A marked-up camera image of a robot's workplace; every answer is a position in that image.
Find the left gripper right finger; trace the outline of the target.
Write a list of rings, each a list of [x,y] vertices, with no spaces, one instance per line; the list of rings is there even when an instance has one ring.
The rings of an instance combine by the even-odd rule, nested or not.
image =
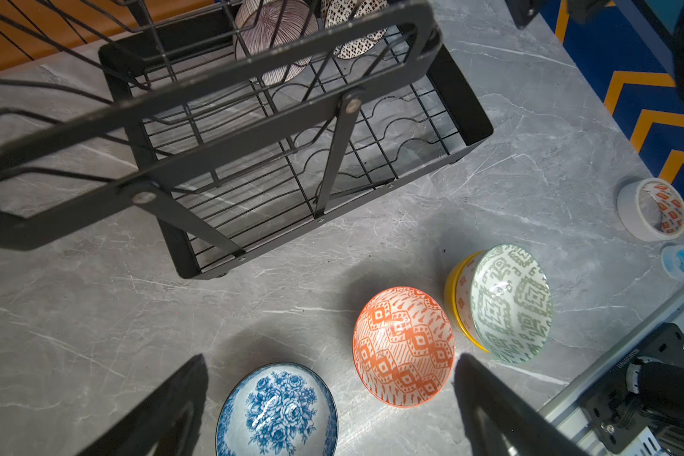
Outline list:
[[[453,388],[474,455],[585,454],[474,356],[460,356]]]

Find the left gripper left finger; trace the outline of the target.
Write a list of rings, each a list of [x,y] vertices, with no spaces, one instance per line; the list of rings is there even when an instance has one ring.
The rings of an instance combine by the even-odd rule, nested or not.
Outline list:
[[[191,455],[208,388],[204,356],[191,357],[82,455]]]

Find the pink striped bowl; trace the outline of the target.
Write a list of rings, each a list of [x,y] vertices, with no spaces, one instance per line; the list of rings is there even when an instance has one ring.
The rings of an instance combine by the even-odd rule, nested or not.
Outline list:
[[[237,60],[288,45],[318,32],[315,14],[304,1],[244,1],[234,25]]]

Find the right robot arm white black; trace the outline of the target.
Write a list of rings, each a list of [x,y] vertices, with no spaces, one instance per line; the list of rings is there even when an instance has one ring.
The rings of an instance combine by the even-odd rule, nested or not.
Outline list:
[[[527,27],[549,1],[505,1],[518,29]],[[684,1],[566,1],[564,13],[586,24],[613,3],[651,49],[666,64],[684,102]]]

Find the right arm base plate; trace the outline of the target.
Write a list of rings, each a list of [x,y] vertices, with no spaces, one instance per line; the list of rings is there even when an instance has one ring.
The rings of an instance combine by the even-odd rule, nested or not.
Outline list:
[[[684,332],[658,326],[579,398],[598,440],[621,453],[651,425],[684,430]]]

